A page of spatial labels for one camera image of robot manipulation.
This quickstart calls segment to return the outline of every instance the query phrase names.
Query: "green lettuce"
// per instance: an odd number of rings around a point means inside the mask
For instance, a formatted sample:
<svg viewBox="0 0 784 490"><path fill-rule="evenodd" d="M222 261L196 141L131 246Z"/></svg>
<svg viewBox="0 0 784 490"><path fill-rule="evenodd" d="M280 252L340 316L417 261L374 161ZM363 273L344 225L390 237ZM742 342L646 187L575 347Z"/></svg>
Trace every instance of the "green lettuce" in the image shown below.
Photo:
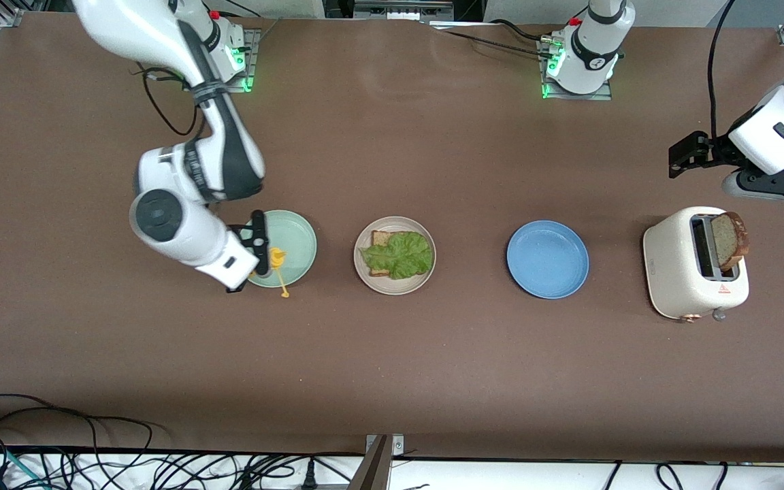
<svg viewBox="0 0 784 490"><path fill-rule="evenodd" d="M433 255L429 241L413 231L395 233L386 245L361 249L361 256L374 270L389 270L392 279L407 279L431 269Z"/></svg>

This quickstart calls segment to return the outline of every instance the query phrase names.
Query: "metal mounting plate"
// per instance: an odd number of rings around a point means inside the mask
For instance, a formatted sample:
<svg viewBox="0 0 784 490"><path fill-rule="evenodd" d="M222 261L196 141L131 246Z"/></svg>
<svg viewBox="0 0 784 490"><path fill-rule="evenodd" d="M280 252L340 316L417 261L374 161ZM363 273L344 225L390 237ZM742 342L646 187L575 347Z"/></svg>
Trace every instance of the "metal mounting plate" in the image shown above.
<svg viewBox="0 0 784 490"><path fill-rule="evenodd" d="M252 92L252 81L256 76L256 59L259 58L261 34L261 29L244 30L244 47L246 48L244 52L245 69L226 84L230 93Z"/></svg>
<svg viewBox="0 0 784 490"><path fill-rule="evenodd" d="M376 434L370 434L365 440L365 452L371 449L371 444L377 438ZM392 456L404 454L404 434L392 434Z"/></svg>

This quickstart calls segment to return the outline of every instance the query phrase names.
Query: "toast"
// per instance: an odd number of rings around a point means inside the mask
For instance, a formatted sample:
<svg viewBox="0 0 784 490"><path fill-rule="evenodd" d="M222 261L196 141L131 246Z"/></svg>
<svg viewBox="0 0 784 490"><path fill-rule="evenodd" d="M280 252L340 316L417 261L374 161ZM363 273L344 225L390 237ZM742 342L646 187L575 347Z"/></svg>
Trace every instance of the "toast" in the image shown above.
<svg viewBox="0 0 784 490"><path fill-rule="evenodd" d="M389 231L377 231L371 230L371 245L383 245L386 246L389 244L389 238L395 235L393 232ZM371 269L368 272L368 275L372 277L385 277L389 275L389 270L386 269Z"/></svg>
<svg viewBox="0 0 784 490"><path fill-rule="evenodd" d="M719 269L728 272L737 265L743 255L749 254L749 233L746 232L740 215L732 212L716 216L710 226L713 227Z"/></svg>

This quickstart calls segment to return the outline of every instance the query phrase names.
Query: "table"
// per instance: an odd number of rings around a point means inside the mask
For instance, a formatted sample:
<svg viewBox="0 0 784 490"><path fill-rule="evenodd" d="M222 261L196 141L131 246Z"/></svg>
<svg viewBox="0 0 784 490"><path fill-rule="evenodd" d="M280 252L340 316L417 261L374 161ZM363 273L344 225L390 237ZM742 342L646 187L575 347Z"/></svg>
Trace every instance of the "table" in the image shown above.
<svg viewBox="0 0 784 490"><path fill-rule="evenodd" d="M220 216L314 225L317 260L283 300L224 294L133 235L137 158L184 138L75 16L27 14L0 37L0 391L158 422L156 446L363 450L401 432L421 455L784 460L784 204L724 195L728 169L666 177L669 145L708 127L711 36L632 30L598 103L541 99L530 56L417 22L280 21L234 97L265 190ZM784 76L784 48L723 31L716 63L728 127ZM184 127L188 95L153 90ZM752 292L724 323L667 321L647 297L640 237L692 205L749 228ZM390 214L438 246L405 297L352 264L362 227ZM589 249L572 297L531 297L505 269L507 239L538 219ZM16 442L88 444L61 416L13 426Z"/></svg>

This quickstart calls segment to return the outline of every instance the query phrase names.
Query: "green led light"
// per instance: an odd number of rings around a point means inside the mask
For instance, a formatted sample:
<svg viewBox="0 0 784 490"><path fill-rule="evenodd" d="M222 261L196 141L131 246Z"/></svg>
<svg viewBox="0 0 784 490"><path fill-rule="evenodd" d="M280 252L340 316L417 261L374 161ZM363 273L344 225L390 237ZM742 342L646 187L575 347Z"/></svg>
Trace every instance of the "green led light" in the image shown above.
<svg viewBox="0 0 784 490"><path fill-rule="evenodd" d="M234 69L240 71L240 69L244 67L244 59L240 56L237 50L228 50L226 52L226 56L228 56L229 62L231 62L231 66L233 66Z"/></svg>
<svg viewBox="0 0 784 490"><path fill-rule="evenodd" d="M240 81L240 88L244 89L244 92L252 92L252 79L253 77L247 77Z"/></svg>
<svg viewBox="0 0 784 490"><path fill-rule="evenodd" d="M558 71L561 69L561 64L564 62L564 48L558 50L558 54L553 56L549 65L547 66L546 72L553 77L558 75Z"/></svg>

